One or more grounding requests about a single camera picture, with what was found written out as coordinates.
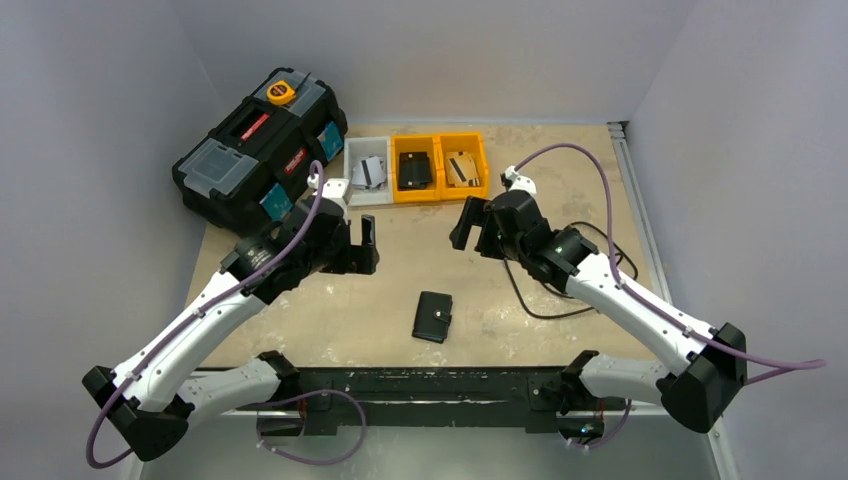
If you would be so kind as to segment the black leather card holder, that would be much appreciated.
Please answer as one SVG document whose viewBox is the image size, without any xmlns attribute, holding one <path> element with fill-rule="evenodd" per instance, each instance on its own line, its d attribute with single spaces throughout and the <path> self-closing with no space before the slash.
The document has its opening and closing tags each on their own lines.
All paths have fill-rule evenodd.
<svg viewBox="0 0 848 480">
<path fill-rule="evenodd" d="M 451 295 L 422 291 L 416 307 L 412 337 L 442 344 L 448 338 L 452 306 Z"/>
</svg>

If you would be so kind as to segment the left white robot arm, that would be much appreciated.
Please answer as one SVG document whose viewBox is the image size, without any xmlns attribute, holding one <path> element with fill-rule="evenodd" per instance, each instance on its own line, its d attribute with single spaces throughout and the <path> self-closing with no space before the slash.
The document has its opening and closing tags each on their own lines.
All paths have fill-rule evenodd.
<svg viewBox="0 0 848 480">
<path fill-rule="evenodd" d="M 283 220 L 240 240 L 201 294 L 139 353 L 116 367 L 93 367 L 82 380 L 101 408 L 86 443 L 90 466 L 113 464 L 94 457 L 105 421 L 131 454 L 151 461 L 222 413 L 304 405 L 310 394 L 300 384 L 300 371 L 276 351 L 209 377 L 193 374 L 237 327 L 308 276 L 375 273 L 375 217 L 362 216 L 358 245 L 351 241 L 350 225 L 337 201 L 318 196 L 299 201 Z"/>
</svg>

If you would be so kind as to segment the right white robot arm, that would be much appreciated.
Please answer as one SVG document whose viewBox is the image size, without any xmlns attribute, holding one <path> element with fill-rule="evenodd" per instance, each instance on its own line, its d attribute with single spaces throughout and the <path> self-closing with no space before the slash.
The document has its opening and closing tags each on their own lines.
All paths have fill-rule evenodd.
<svg viewBox="0 0 848 480">
<path fill-rule="evenodd" d="M 660 405 L 682 426 L 707 433 L 745 385 L 747 368 L 729 352 L 746 348 L 738 328 L 712 327 L 662 301 L 578 229 L 551 228 L 529 193 L 467 198 L 449 235 L 453 248 L 465 248 L 474 226 L 481 229 L 475 247 L 481 256 L 518 263 L 533 279 L 611 319 L 655 356 L 582 352 L 562 372 L 565 411 L 618 397 Z"/>
</svg>

